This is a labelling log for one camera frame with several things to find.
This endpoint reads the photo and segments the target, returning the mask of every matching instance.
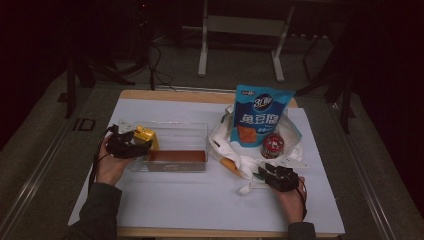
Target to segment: sleeve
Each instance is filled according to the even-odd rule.
[[[289,240],[315,240],[314,224],[298,222],[289,225]]]
[[[119,203],[122,191],[104,183],[94,183],[79,213],[80,220],[70,226],[69,240],[117,238]]]

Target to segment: chip bag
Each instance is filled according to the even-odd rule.
[[[230,141],[253,148],[274,132],[295,92],[270,87],[238,85]]]

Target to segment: packaging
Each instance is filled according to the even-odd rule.
[[[158,147],[128,165],[133,172],[204,172],[208,128],[203,123],[135,122],[155,132]]]
[[[269,87],[238,85],[230,141],[257,147],[275,128],[295,94]]]

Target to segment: yellow object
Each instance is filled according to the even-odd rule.
[[[155,131],[141,125],[137,126],[137,129],[134,130],[134,142],[137,144],[139,141],[148,142],[150,140],[153,141],[152,150],[159,150],[159,142]]]

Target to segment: dark background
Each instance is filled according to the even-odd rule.
[[[26,118],[50,82],[66,69],[70,46],[110,63],[116,52],[129,52],[128,41],[112,45],[114,36],[134,34],[132,10],[135,1],[1,1],[0,3],[0,81],[1,126],[0,148],[7,143]],[[155,1],[144,9],[140,21],[156,22],[178,40],[179,26],[200,26],[202,4],[198,0]],[[266,1],[278,7],[266,10],[258,1],[210,1],[210,11],[218,14],[280,18],[286,6],[280,1]],[[337,62],[360,56],[355,68],[354,92],[358,93],[383,139],[394,164],[421,214],[423,182],[423,42],[420,26],[422,4],[381,1],[360,11],[355,20],[351,41],[330,59],[337,71]],[[123,16],[121,21],[106,24],[98,11]],[[296,9],[290,32],[322,35],[322,23],[345,20],[350,9],[340,11],[328,5],[304,4]],[[146,54],[146,46],[137,45],[138,54]]]

